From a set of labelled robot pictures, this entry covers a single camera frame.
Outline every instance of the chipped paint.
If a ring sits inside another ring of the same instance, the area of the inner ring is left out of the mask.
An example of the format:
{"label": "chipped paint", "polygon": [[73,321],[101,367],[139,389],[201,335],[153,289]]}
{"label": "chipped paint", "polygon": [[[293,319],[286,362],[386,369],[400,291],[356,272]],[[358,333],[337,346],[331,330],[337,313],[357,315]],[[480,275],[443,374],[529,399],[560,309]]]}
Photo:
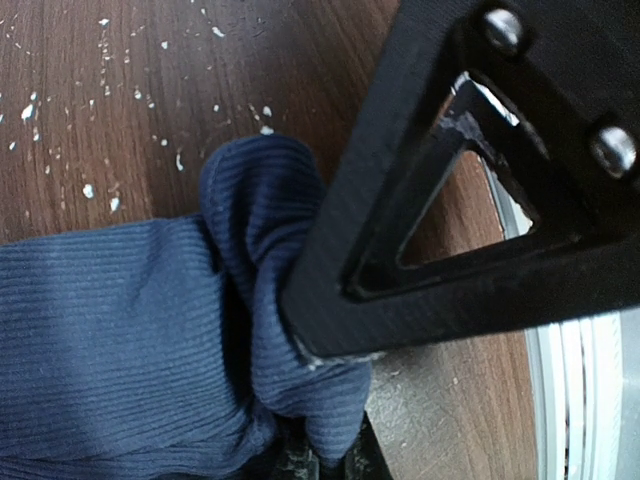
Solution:
{"label": "chipped paint", "polygon": [[84,194],[85,197],[87,197],[88,199],[92,199],[93,197],[95,197],[95,192],[93,191],[93,185],[91,185],[90,183],[87,183],[83,188],[82,188],[82,193]]}
{"label": "chipped paint", "polygon": [[109,201],[109,208],[111,209],[111,213],[115,213],[120,209],[120,198],[113,197]]}
{"label": "chipped paint", "polygon": [[176,155],[176,168],[179,172],[184,171],[184,165],[182,165],[182,154],[180,152]]}
{"label": "chipped paint", "polygon": [[253,119],[256,122],[259,122],[260,121],[260,115],[258,115],[258,111],[256,110],[256,107],[254,107],[251,103],[248,106],[249,106],[249,110],[251,110],[251,114],[253,115]]}
{"label": "chipped paint", "polygon": [[20,115],[20,118],[22,118],[23,122],[26,122],[27,120],[29,120],[31,118],[32,115],[33,115],[33,105],[29,104],[22,111],[22,114]]}

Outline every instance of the blue knit fabric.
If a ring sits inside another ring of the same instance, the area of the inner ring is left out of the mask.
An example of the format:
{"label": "blue knit fabric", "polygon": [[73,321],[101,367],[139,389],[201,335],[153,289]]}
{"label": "blue knit fabric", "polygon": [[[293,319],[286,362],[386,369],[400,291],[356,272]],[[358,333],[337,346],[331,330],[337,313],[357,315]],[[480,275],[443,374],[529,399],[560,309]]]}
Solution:
{"label": "blue knit fabric", "polygon": [[0,478],[225,478],[274,414],[339,460],[370,366],[309,369],[276,302],[323,194],[306,147],[251,138],[208,162],[199,215],[0,247]]}

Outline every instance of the wood grain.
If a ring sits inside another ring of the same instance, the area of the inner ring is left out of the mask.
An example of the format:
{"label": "wood grain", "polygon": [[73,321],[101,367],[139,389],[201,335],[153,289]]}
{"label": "wood grain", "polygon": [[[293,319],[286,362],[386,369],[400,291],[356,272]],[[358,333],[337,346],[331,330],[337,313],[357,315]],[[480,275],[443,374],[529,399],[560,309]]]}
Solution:
{"label": "wood grain", "polygon": [[[0,244],[193,212],[208,155],[264,125],[307,142],[329,181],[397,2],[366,7],[0,0]],[[500,235],[482,179],[456,172],[425,252]],[[370,408],[398,479],[535,476],[522,335],[393,354]]]}

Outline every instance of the brown wood surface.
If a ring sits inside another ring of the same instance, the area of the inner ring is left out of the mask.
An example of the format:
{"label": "brown wood surface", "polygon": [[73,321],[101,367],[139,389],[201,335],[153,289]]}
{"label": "brown wood surface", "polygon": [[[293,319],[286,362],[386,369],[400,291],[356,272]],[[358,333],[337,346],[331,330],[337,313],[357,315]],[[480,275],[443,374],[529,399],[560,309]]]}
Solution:
{"label": "brown wood surface", "polygon": [[[329,180],[396,6],[0,0],[0,244],[193,212],[207,156],[264,125]],[[430,255],[500,238],[473,159],[430,215]],[[475,339],[387,357],[370,412],[397,479],[532,479],[530,390],[521,334]]]}

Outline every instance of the bolt head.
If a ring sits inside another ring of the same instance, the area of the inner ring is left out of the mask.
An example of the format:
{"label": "bolt head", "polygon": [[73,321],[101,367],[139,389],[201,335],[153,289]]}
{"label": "bolt head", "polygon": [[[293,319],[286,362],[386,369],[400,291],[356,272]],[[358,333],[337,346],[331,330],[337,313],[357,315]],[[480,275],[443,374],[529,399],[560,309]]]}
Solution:
{"label": "bolt head", "polygon": [[616,126],[601,128],[591,139],[590,147],[596,161],[615,179],[629,173],[638,158],[631,135]]}
{"label": "bolt head", "polygon": [[496,8],[485,14],[484,33],[491,45],[509,57],[520,52],[525,38],[520,19],[504,8]]}

